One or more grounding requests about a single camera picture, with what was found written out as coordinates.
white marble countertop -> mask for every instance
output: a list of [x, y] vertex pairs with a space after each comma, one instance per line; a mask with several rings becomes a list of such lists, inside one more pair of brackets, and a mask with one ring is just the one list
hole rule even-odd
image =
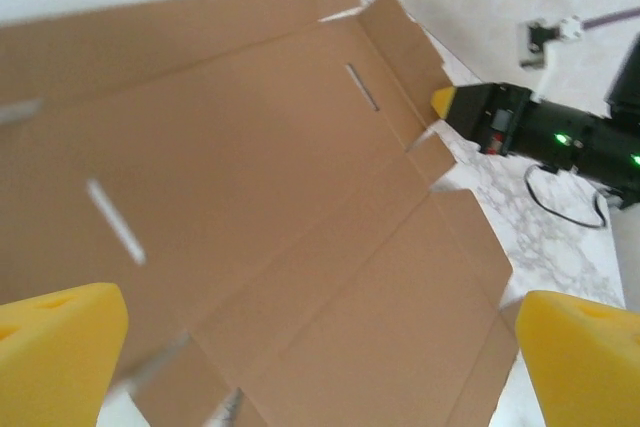
[[[0, 0], [0, 22], [96, 9], [144, 0]], [[454, 83], [477, 79], [444, 47], [438, 45]], [[609, 229], [586, 230], [550, 216], [528, 197], [522, 175], [528, 161], [481, 156], [445, 124], [434, 127], [458, 160], [458, 165], [437, 188], [470, 188], [480, 201], [514, 275], [504, 303], [532, 289], [567, 292], [614, 306], [624, 306], [613, 238]], [[534, 175], [533, 183], [550, 206], [589, 220], [592, 187], [569, 174]], [[99, 425], [148, 425], [126, 396], [114, 400], [101, 413]], [[543, 426], [522, 358], [509, 376], [491, 427]]]

flattened cardboard box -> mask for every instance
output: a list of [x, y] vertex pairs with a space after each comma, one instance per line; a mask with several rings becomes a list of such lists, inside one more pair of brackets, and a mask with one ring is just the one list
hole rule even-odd
[[[322, 8], [300, 16], [305, 1]], [[453, 159], [437, 137], [415, 143], [447, 82], [420, 27], [396, 0], [325, 23], [355, 1], [261, 0], [286, 20], [269, 28], [248, 25], [270, 18], [253, 3], [198, 2], [0, 31], [49, 99], [2, 131], [6, 290], [123, 285], [121, 372], [189, 329], [195, 343], [141, 394], [149, 418], [198, 425], [231, 386], [273, 426], [487, 425], [517, 350], [497, 307], [511, 269], [472, 194], [427, 194]], [[203, 35], [212, 18], [226, 20]], [[68, 90], [50, 77], [55, 47], [43, 59], [11, 40], [53, 28], [90, 53], [101, 26], [144, 19], [162, 19], [180, 55], [145, 62], [166, 45], [138, 49], [124, 29], [107, 60], [137, 60], [119, 72], [102, 54], [88, 70], [64, 57], [78, 76]], [[145, 265], [100, 219], [88, 178]]]

purple cable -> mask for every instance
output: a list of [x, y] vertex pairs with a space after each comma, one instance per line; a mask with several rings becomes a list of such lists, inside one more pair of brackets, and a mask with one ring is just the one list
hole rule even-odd
[[591, 30], [603, 25], [613, 24], [614, 22], [622, 22], [623, 20], [633, 19], [634, 17], [640, 17], [640, 7], [635, 9], [622, 10], [620, 12], [614, 12], [613, 14], [603, 15], [601, 17], [595, 17], [593, 19], [585, 20], [582, 23], [584, 30]]

